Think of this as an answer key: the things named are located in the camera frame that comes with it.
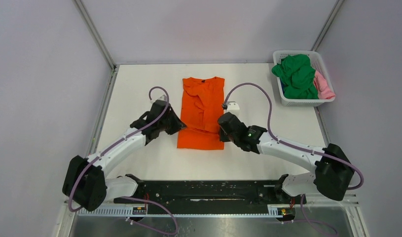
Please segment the orange t shirt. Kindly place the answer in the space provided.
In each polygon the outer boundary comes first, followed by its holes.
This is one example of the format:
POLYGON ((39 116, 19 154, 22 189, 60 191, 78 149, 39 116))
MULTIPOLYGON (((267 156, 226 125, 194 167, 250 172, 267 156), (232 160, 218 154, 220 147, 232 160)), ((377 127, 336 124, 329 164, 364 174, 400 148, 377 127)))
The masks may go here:
POLYGON ((218 119, 223 115, 225 79, 183 79, 181 121, 186 128, 178 133, 178 149, 223 150, 218 119))

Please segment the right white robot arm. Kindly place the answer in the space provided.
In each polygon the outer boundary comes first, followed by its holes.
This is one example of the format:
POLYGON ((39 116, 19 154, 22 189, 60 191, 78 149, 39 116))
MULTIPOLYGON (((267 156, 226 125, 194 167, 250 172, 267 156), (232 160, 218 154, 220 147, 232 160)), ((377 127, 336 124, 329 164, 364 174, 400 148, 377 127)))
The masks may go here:
POLYGON ((306 172, 299 175, 282 175, 274 185, 278 202, 287 203, 292 198, 320 193, 342 201, 355 173, 349 160, 335 144, 326 148, 279 139, 271 136, 266 128, 246 126, 236 115, 227 112, 218 119, 220 140, 232 142, 245 152, 269 155, 291 162, 306 172))

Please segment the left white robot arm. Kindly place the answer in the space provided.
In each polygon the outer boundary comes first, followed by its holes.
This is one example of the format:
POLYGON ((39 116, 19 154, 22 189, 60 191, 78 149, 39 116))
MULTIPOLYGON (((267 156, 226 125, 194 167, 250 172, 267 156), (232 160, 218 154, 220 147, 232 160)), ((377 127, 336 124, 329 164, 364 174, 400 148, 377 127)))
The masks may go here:
POLYGON ((87 211, 115 198, 127 197, 133 203, 142 201, 145 191, 137 178, 127 175, 108 178, 108 175, 131 153, 158 138, 161 132, 173 135, 185 128, 168 102, 156 100, 151 109, 132 122, 111 145, 85 158, 72 158, 62 193, 69 198, 69 204, 75 202, 87 211))

